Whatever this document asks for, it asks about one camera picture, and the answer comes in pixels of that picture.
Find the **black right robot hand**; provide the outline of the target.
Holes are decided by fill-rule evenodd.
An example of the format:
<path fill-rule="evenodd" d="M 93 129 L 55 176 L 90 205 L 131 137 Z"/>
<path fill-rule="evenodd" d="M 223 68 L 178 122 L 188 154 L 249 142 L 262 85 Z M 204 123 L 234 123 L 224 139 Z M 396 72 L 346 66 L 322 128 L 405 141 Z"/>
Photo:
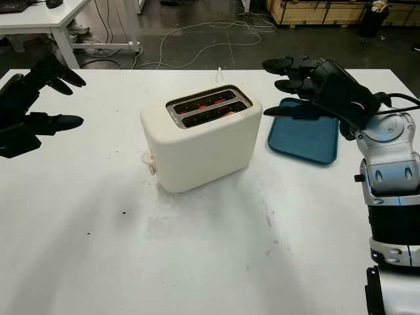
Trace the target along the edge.
<path fill-rule="evenodd" d="M 340 133 L 349 141 L 355 139 L 354 124 L 363 109 L 350 102 L 360 90 L 360 85 L 337 63 L 308 56 L 287 56 L 265 60 L 262 68 L 271 74 L 286 76 L 287 79 L 275 81 L 274 86 L 300 99 L 295 108 L 273 107 L 265 110 L 264 115 L 307 121 L 321 117 L 336 118 Z"/>

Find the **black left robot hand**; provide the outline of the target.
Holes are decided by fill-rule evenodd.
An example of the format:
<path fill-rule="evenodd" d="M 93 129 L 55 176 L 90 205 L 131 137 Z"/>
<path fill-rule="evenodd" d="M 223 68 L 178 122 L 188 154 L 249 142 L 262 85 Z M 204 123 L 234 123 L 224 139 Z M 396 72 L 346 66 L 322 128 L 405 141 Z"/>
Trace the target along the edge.
<path fill-rule="evenodd" d="M 47 115 L 28 111 L 44 87 L 48 86 L 63 95 L 72 95 L 70 85 L 84 87 L 86 82 L 51 54 L 26 75 L 14 75 L 1 88 L 1 128 L 25 123 L 36 135 L 53 136 L 59 131 L 81 126 L 83 118 L 77 115 Z"/>

